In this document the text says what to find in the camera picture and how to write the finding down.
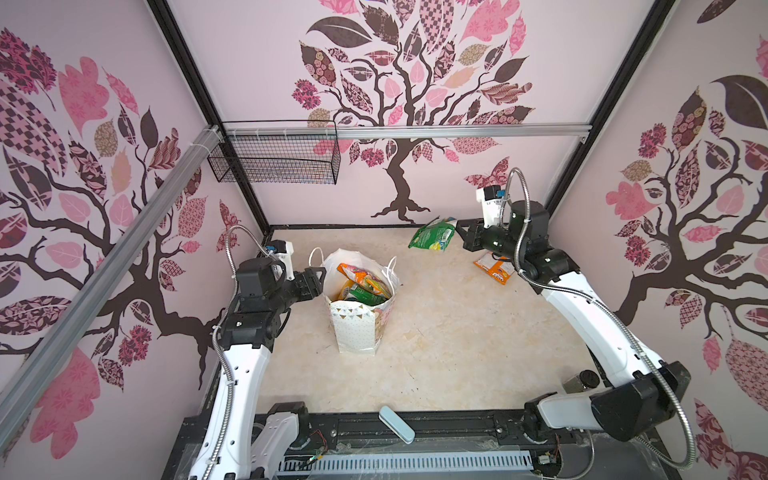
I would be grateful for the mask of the orange Fox's fruits candy bag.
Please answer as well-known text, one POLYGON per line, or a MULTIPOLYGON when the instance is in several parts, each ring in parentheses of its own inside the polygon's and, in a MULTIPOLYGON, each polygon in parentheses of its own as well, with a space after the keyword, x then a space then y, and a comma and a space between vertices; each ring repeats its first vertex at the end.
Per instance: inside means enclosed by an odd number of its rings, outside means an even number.
POLYGON ((506 285, 516 273, 511 261, 504 257, 497 257, 491 252, 484 253, 474 261, 474 265, 501 285, 506 285))

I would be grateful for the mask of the yellow-green Fox's candy bag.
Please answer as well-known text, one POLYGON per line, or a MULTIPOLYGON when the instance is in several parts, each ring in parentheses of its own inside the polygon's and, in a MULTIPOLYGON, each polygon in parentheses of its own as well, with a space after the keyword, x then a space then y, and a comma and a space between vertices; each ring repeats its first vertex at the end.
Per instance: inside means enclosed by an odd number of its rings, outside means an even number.
POLYGON ((356 283, 348 285, 342 290, 341 299, 343 301, 358 302, 371 307, 381 305, 387 301, 386 297, 369 292, 356 283))

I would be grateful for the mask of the white patterned paper bag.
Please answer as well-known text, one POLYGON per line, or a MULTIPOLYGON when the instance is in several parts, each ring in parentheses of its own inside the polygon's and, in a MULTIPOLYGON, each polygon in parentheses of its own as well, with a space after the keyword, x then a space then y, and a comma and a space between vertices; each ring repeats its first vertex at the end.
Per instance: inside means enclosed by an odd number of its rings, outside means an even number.
POLYGON ((321 248, 314 248, 309 254, 311 267, 324 267, 324 299, 333 326, 338 349, 342 353, 373 355, 383 338, 385 326, 394 310, 401 281, 395 272, 397 258, 392 257, 385 266, 359 251, 338 249, 330 255, 321 248), (340 263, 347 263, 371 271, 388 285, 392 296, 378 306, 367 306, 354 301, 343 301, 342 290, 353 284, 337 271, 340 263))

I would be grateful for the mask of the green Fox's candy bag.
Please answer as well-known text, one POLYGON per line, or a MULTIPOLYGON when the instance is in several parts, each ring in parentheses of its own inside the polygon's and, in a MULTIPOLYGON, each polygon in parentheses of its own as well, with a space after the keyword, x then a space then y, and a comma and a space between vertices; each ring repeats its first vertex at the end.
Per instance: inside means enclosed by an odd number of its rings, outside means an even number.
POLYGON ((453 217, 435 218, 416 231, 408 247, 439 252, 445 251, 456 232, 456 225, 457 220, 453 217))

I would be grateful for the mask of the Fox's fruits oval candy bag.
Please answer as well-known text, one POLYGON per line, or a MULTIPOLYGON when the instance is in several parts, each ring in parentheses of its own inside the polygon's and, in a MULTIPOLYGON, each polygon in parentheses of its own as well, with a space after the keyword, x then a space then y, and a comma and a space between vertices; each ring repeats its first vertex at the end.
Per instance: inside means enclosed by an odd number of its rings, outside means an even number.
POLYGON ((392 296, 386 282, 369 270, 347 263, 340 263, 337 266, 337 271, 369 293, 387 299, 392 296))

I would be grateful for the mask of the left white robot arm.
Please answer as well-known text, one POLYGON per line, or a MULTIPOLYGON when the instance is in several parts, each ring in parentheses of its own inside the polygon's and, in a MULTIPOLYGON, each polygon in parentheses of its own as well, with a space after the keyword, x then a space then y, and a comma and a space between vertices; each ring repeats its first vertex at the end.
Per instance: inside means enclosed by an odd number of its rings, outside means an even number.
POLYGON ((319 297, 325 276, 323 267, 291 272, 267 256, 234 270, 233 298, 213 333, 222 374, 189 479, 271 479, 289 447, 307 435, 302 402, 270 413, 257 435, 253 429, 263 377, 291 307, 319 297))

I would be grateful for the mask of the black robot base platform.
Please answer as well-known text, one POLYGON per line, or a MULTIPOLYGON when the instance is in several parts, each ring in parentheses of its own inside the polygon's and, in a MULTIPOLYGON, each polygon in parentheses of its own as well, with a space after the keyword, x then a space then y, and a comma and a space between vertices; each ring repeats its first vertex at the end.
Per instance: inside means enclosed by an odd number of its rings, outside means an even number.
POLYGON ((533 471, 287 476, 276 479, 678 479, 645 446, 619 442, 600 432, 553 430, 539 442, 524 432, 521 410, 403 412, 415 431, 403 443, 377 413, 311 413, 307 435, 284 459, 308 464, 325 455, 528 451, 533 471))

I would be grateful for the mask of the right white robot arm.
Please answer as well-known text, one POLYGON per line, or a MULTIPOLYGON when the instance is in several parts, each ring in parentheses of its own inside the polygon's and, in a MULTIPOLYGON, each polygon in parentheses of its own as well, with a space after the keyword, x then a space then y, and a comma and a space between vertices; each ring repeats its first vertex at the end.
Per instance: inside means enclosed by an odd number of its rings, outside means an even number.
POLYGON ((605 388, 597 393, 550 393, 525 405, 527 435, 540 441, 553 430, 604 432, 615 440, 639 438, 677 418, 687 441, 691 422, 682 398, 691 375, 641 342, 599 299, 570 256, 552 247, 549 214, 537 202, 513 203, 507 225, 463 220, 457 231, 468 251, 486 250, 512 265, 584 341, 605 388))

